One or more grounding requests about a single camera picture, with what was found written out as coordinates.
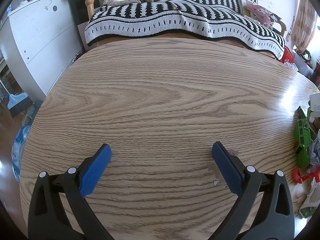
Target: pink pillow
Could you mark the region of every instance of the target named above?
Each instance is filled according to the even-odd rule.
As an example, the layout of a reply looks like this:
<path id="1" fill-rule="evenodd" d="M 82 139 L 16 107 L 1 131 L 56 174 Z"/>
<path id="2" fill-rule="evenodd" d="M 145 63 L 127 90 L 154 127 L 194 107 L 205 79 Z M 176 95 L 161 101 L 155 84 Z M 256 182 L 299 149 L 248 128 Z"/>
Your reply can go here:
<path id="1" fill-rule="evenodd" d="M 272 24 L 281 20 L 281 18 L 278 15 L 274 14 L 273 12 L 270 12 L 268 9 L 260 5 L 250 4 L 245 5 L 244 8 L 253 12 L 262 24 Z"/>

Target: black box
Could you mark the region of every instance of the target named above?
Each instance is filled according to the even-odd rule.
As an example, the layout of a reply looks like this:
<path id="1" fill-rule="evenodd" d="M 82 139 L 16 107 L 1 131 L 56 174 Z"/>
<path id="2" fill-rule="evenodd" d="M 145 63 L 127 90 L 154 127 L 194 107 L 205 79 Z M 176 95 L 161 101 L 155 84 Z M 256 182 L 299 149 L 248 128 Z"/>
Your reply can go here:
<path id="1" fill-rule="evenodd" d="M 73 20 L 76 25 L 89 21 L 87 6 L 85 0 L 69 0 Z M 99 0 L 95 0 L 94 8 L 100 7 Z"/>

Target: blue gripper pad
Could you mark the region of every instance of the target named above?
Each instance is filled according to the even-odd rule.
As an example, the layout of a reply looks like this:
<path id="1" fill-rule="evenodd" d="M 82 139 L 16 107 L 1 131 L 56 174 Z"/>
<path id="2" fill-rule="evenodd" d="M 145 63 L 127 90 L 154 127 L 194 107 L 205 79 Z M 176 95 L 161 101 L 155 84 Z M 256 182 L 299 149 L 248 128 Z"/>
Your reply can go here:
<path id="1" fill-rule="evenodd" d="M 90 195 L 96 187 L 111 159 L 111 148 L 108 144 L 101 149 L 85 173 L 81 176 L 79 191 L 83 198 Z"/>
<path id="2" fill-rule="evenodd" d="M 238 197 L 242 196 L 245 166 L 240 159 L 230 155 L 221 142 L 215 142 L 212 145 L 212 158 L 221 171 L 230 191 L 237 194 Z"/>

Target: sofa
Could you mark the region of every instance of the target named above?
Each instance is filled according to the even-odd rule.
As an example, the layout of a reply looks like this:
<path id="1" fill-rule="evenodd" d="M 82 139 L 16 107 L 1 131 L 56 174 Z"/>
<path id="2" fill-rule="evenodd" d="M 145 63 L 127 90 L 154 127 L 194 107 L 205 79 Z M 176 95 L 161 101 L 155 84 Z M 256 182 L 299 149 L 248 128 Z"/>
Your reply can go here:
<path id="1" fill-rule="evenodd" d="M 89 46 L 126 38 L 191 37 L 229 41 L 267 52 L 276 59 L 284 53 L 284 32 L 270 30 L 242 16 L 240 0 L 162 0 L 93 9 L 86 0 L 89 18 L 85 39 Z"/>

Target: floor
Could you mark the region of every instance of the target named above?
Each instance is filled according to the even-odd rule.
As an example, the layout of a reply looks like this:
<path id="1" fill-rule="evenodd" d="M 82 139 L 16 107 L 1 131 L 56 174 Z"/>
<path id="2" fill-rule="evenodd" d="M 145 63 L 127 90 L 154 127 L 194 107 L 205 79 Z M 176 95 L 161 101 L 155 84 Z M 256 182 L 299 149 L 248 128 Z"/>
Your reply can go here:
<path id="1" fill-rule="evenodd" d="M 0 103 L 0 199 L 14 223 L 27 235 L 27 226 L 21 210 L 19 184 L 13 175 L 11 165 L 12 144 L 21 128 L 23 114 L 13 119 L 7 104 L 7 99 Z"/>

